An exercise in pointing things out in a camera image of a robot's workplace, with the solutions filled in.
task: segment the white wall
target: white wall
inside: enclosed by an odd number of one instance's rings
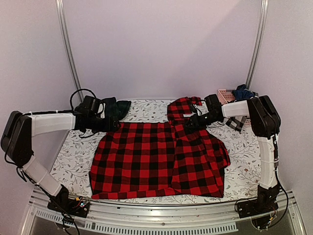
[[[68,109],[73,91],[55,0],[0,1],[1,135],[11,111]],[[34,139],[35,156],[45,166],[51,167],[64,135]],[[32,188],[0,158],[2,235],[18,234]]]
[[[252,89],[268,94],[282,119],[280,175],[313,234],[313,1],[269,1]]]
[[[246,81],[261,1],[67,0],[82,87],[99,97],[202,97]]]

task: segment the red and black plaid fabric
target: red and black plaid fabric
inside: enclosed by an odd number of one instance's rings
[[[92,162],[93,199],[126,199],[177,194],[223,197],[227,150],[206,130],[185,132],[198,97],[168,106],[166,123],[121,123],[100,141]]]

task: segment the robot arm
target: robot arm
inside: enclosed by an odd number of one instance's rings
[[[276,178],[278,167],[278,133],[281,124],[280,117],[268,96],[252,98],[221,105],[215,94],[207,96],[205,103],[209,112],[198,116],[191,116],[186,124],[192,130],[202,129],[216,121],[223,121],[224,117],[248,116],[251,127],[256,135],[261,155],[261,179],[258,185],[258,198],[254,201],[238,203],[240,217],[270,212],[278,209],[276,196],[280,186]]]
[[[12,164],[25,173],[29,180],[52,196],[54,202],[51,201],[48,204],[49,209],[59,212],[67,211],[81,217],[86,217],[88,214],[87,207],[70,211],[70,205],[73,205],[71,203],[74,200],[69,199],[68,189],[58,183],[34,156],[32,137],[61,130],[83,132],[86,129],[91,129],[93,132],[117,130],[119,128],[117,117],[101,118],[98,113],[99,106],[100,100],[86,96],[83,103],[74,111],[49,111],[24,115],[13,111],[9,117],[1,138],[1,147],[13,161]]]

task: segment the dark green cloth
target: dark green cloth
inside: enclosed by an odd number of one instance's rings
[[[122,120],[127,115],[132,103],[126,100],[116,102],[115,97],[105,98],[101,101],[106,105],[104,110],[105,117],[117,117],[118,120]]]

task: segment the pink basket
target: pink basket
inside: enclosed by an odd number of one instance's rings
[[[232,90],[219,89],[217,91],[217,97],[222,105],[235,100]],[[251,120],[249,118],[246,119],[245,125],[251,125]]]

